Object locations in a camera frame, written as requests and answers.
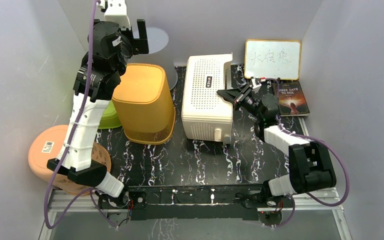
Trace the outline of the grey plastic bucket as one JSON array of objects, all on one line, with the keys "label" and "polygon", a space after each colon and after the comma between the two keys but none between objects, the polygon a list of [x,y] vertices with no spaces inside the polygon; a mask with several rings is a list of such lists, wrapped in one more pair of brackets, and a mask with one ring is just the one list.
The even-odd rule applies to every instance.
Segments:
[{"label": "grey plastic bucket", "polygon": [[129,63],[152,64],[162,67],[168,81],[168,87],[172,90],[177,82],[178,75],[175,70],[174,57],[169,46],[169,35],[158,27],[147,27],[148,54],[134,55]]}]

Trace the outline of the cream perforated laundry basket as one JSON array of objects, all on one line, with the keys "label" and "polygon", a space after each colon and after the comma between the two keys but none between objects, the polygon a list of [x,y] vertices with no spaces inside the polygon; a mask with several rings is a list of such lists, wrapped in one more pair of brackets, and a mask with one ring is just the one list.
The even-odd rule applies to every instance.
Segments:
[{"label": "cream perforated laundry basket", "polygon": [[232,88],[232,60],[232,53],[188,58],[181,108],[188,139],[231,144],[233,105],[217,91]]}]

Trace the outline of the yellow slatted plastic basket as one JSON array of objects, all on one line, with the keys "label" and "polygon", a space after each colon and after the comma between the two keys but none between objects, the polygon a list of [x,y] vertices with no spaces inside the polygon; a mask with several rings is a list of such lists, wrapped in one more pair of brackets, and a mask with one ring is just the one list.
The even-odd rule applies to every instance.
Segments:
[{"label": "yellow slatted plastic basket", "polygon": [[154,64],[130,63],[120,80],[112,102],[126,137],[144,145],[167,142],[176,111],[165,70]]}]

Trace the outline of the green plastic tub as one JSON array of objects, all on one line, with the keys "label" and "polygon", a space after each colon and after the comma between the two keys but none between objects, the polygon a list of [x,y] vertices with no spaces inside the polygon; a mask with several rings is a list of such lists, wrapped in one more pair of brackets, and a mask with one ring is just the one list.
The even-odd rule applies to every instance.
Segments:
[{"label": "green plastic tub", "polygon": [[114,103],[110,101],[107,108],[103,112],[98,129],[114,129],[121,126],[122,124],[118,117]]}]

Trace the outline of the orange plastic bucket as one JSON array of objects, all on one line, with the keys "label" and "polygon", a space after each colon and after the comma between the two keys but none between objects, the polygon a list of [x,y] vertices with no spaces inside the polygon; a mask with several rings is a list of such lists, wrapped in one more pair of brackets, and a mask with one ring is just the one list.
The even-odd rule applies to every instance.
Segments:
[{"label": "orange plastic bucket", "polygon": [[[68,130],[67,125],[56,125],[42,132],[32,143],[28,152],[28,164],[32,172],[49,182],[53,172],[47,168],[49,159],[54,159],[60,152]],[[98,143],[93,144],[91,152],[92,160],[106,166],[108,172],[111,171],[111,157],[107,149]],[[77,195],[87,187],[79,185],[65,175],[58,174],[53,181],[53,186],[69,194]]]}]

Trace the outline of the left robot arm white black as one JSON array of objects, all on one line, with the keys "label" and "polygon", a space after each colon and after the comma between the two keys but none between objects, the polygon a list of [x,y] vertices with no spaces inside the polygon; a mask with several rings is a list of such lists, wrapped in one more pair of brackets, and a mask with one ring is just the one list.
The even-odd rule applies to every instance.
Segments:
[{"label": "left robot arm white black", "polygon": [[73,108],[65,140],[57,157],[47,161],[53,173],[67,176],[76,184],[95,188],[117,208],[129,203],[125,185],[105,165],[92,160],[92,150],[102,116],[112,99],[128,60],[149,53],[146,21],[137,20],[133,31],[111,21],[93,19],[88,35],[89,50],[81,60],[73,85]]}]

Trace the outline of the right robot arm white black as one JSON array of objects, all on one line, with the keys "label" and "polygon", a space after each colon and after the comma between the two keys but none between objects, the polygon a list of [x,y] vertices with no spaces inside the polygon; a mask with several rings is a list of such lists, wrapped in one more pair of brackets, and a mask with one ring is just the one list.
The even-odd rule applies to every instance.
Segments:
[{"label": "right robot arm white black", "polygon": [[260,193],[239,195],[241,199],[263,202],[275,207],[282,196],[305,194],[336,186],[337,178],[327,147],[295,136],[279,124],[279,99],[271,93],[256,100],[249,85],[221,89],[217,94],[235,110],[248,111],[256,118],[254,134],[261,141],[284,153],[289,160],[289,173],[263,182]]}]

